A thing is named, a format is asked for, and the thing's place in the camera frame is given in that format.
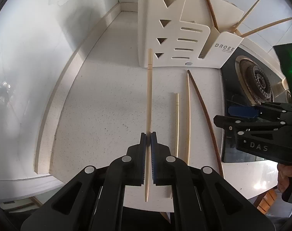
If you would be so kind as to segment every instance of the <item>bamboo chopstick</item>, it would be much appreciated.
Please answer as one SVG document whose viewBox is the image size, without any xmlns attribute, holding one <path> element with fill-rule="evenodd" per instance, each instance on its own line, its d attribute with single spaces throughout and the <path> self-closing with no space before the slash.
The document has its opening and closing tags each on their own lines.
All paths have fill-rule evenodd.
<svg viewBox="0 0 292 231">
<path fill-rule="evenodd" d="M 191 102 L 190 102 L 190 81 L 189 74 L 187 75 L 187 156 L 185 162 L 189 165 L 190 160 L 190 142 L 191 142 Z"/>
<path fill-rule="evenodd" d="M 175 134 L 175 156 L 178 157 L 179 147 L 179 94 L 176 93 L 176 134 Z"/>
<path fill-rule="evenodd" d="M 240 19 L 240 21 L 232 27 L 232 30 L 230 31 L 231 33 L 234 33 L 236 29 L 239 27 L 239 25 L 246 19 L 246 17 L 251 13 L 251 11 L 255 8 L 255 6 L 259 3 L 260 0 L 257 0 L 253 6 L 248 10 L 248 12 Z"/>
<path fill-rule="evenodd" d="M 208 5 L 208 8 L 209 8 L 212 20 L 213 20 L 213 25 L 219 31 L 218 23 L 216 22 L 216 16 L 214 14 L 214 10 L 213 10 L 213 7 L 211 5 L 211 2 L 210 2 L 210 0 L 206 0 L 206 2 L 207 2 L 207 5 Z"/>
<path fill-rule="evenodd" d="M 205 117 L 206 117 L 206 120 L 207 120 L 207 123 L 208 123 L 208 127 L 209 127 L 209 130 L 210 130 L 211 139 L 212 139 L 213 146 L 214 146 L 214 151 L 216 153 L 216 160 L 217 160 L 217 163 L 218 163 L 219 172 L 220 172 L 220 175 L 224 178 L 224 172 L 223 172 L 223 166 L 222 166 L 221 156 L 220 156 L 218 144 L 216 142 L 216 137 L 214 135 L 213 126 L 212 126 L 212 123 L 211 123 L 211 120 L 210 120 L 210 117 L 209 117 L 209 114 L 208 114 L 206 105 L 204 103 L 204 100 L 202 98 L 202 95 L 200 94 L 200 92 L 198 90 L 198 87 L 196 85 L 196 82 L 194 81 L 194 78 L 193 78 L 190 70 L 188 70 L 188 76 L 190 76 L 190 79 L 191 79 L 191 81 L 192 81 L 192 83 L 194 85 L 195 91 L 196 91 L 197 96 L 199 98 L 200 104 L 202 105 L 202 108 L 203 108 L 203 111 L 204 111 L 204 114 L 205 114 Z"/>
<path fill-rule="evenodd" d="M 150 133 L 151 133 L 151 106 L 152 106 L 152 49 L 148 49 L 147 70 L 147 113 L 146 113 L 146 167 L 145 167 L 145 202 L 148 202 L 149 180 L 151 168 Z"/>
<path fill-rule="evenodd" d="M 234 33 L 236 33 L 236 35 L 238 35 L 238 36 L 241 36 L 242 34 L 240 33 L 240 31 L 239 30 L 235 30 L 235 32 Z"/>
<path fill-rule="evenodd" d="M 275 26 L 275 25 L 278 25 L 280 23 L 287 22 L 287 21 L 290 21 L 290 20 L 292 20 L 292 17 L 289 17 L 289 18 L 286 18 L 286 19 L 282 19 L 282 20 L 279 20 L 279 21 L 276 21 L 276 22 L 269 23 L 269 24 L 264 25 L 262 27 L 256 28 L 256 29 L 254 29 L 252 31 L 249 31 L 249 32 L 247 32 L 245 34 L 242 34 L 242 35 L 240 35 L 240 37 L 245 38 L 245 37 L 250 36 L 250 35 L 252 35 L 254 33 L 257 33 L 257 32 L 259 32 L 259 31 L 261 31 L 263 29 L 267 29 L 269 27 L 272 27 L 272 26 Z"/>
</svg>

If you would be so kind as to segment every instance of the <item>white countertop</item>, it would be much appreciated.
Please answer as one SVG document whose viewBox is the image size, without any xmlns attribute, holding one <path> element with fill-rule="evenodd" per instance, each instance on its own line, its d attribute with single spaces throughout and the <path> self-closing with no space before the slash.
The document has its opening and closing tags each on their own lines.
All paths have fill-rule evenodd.
<svg viewBox="0 0 292 231">
<path fill-rule="evenodd" d="M 179 157 L 185 155 L 186 70 L 188 67 L 153 69 L 152 131 L 158 142 L 174 153 L 175 93 L 179 93 Z M 223 114 L 222 77 L 219 69 L 190 68 L 210 118 Z M 68 182 L 87 165 L 108 166 L 139 143 L 146 131 L 147 69 L 137 56 L 137 13 L 122 12 L 111 23 L 88 55 L 66 99 L 59 121 L 50 173 Z M 190 166 L 211 166 L 218 171 L 215 152 L 202 107 L 191 84 Z M 222 129 L 215 127 L 218 145 Z M 224 163 L 226 180 L 244 197 L 251 198 L 276 185 L 276 163 Z M 170 186 L 127 186 L 124 206 L 173 212 Z"/>
</svg>

